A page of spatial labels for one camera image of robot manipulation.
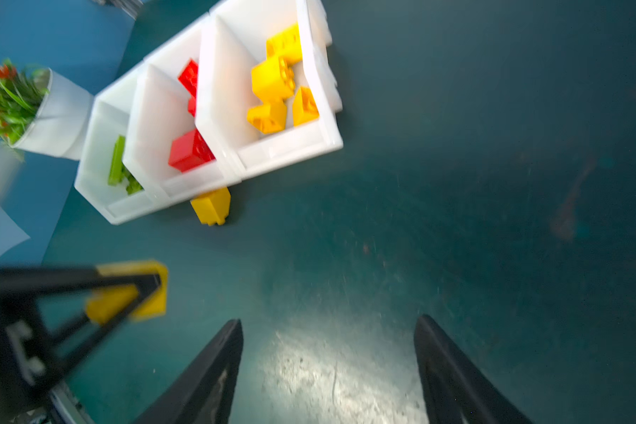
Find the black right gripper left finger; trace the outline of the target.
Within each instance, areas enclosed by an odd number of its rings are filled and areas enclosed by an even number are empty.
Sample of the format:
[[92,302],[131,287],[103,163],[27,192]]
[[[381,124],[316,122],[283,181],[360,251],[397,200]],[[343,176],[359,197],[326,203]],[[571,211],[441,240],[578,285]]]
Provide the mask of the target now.
[[244,346],[242,323],[228,321],[137,423],[227,423]]

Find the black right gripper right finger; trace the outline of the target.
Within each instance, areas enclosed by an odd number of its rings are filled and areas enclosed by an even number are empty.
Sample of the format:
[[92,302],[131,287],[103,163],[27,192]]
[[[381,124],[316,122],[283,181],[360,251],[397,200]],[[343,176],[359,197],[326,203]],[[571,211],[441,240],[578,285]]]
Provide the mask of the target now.
[[427,314],[417,319],[413,343],[430,423],[531,422]]

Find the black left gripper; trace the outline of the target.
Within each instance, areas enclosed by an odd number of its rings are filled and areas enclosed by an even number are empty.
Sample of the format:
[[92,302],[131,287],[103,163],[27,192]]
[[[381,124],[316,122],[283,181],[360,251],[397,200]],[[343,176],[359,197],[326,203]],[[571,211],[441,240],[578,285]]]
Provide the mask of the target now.
[[[144,300],[155,293],[161,279],[155,273],[122,271],[103,275],[85,268],[0,269],[0,396],[7,415],[25,413],[47,401],[49,392],[111,335]],[[91,322],[85,312],[51,333],[45,327],[37,299],[45,295],[134,285],[139,296],[106,324],[59,358],[57,343]]]

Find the small yellow lego front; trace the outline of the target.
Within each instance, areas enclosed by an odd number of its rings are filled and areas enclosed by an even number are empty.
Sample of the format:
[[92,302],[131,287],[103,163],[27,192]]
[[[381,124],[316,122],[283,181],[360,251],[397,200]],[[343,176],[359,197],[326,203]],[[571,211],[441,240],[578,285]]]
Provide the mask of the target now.
[[[158,261],[126,261],[98,265],[97,270],[102,277],[157,274],[160,280],[157,291],[129,317],[134,321],[143,321],[166,314],[169,271],[164,264]],[[104,325],[138,296],[139,290],[133,284],[97,289],[86,301],[85,314],[92,323]]]

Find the green lego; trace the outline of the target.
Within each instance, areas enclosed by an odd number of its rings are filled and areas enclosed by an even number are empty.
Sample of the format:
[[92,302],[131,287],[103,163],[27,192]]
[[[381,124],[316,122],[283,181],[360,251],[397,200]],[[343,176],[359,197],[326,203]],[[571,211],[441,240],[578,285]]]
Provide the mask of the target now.
[[116,187],[124,182],[127,183],[125,190],[128,195],[136,194],[143,190],[139,181],[134,178],[127,167],[123,164],[123,155],[125,152],[125,136],[120,135],[116,140],[111,157],[111,167],[107,183],[111,187]]

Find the yellow lego pair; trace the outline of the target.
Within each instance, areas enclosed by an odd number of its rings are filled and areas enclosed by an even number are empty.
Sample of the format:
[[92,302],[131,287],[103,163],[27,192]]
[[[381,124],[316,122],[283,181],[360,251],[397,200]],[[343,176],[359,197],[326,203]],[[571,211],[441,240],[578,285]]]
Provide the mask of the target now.
[[202,194],[190,201],[201,224],[224,225],[231,208],[231,193],[227,187]]

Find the red lego brick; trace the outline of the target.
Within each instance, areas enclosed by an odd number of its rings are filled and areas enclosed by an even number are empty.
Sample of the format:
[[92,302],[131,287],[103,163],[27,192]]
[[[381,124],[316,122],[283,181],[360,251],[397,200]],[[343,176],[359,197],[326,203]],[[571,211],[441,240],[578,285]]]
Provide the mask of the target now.
[[215,159],[205,139],[197,129],[194,129],[171,143],[168,164],[185,173]]
[[198,64],[191,59],[180,76],[178,76],[178,81],[187,90],[189,95],[191,95],[187,104],[187,110],[193,117],[195,117],[197,107],[198,72]]

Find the small orange lego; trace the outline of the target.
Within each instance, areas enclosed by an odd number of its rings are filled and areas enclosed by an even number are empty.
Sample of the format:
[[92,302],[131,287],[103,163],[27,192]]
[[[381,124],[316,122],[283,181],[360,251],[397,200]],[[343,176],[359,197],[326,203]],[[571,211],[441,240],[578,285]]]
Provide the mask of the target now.
[[293,125],[300,126],[318,119],[320,113],[309,87],[301,86],[293,101]]

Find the yellow tall lego brick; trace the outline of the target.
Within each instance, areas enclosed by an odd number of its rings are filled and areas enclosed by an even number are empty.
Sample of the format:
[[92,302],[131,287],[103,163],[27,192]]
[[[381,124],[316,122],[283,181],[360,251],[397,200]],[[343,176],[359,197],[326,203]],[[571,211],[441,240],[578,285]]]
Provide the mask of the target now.
[[267,58],[251,71],[253,93],[263,102],[280,102],[294,96],[291,65],[282,57]]

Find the yellow sloped lego brick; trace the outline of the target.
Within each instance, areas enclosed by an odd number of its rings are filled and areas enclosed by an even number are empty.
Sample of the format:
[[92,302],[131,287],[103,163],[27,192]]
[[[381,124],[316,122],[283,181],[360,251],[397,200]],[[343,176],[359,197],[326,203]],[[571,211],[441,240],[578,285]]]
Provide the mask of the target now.
[[261,134],[275,134],[286,127],[287,107],[284,102],[265,102],[247,112],[247,122]]

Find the orange lego brick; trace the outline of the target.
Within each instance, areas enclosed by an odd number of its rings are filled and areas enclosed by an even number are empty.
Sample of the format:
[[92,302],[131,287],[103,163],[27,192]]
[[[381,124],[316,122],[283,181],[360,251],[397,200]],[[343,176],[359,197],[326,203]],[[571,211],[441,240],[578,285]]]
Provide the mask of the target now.
[[299,24],[295,23],[266,42],[267,58],[284,58],[289,65],[303,60]]

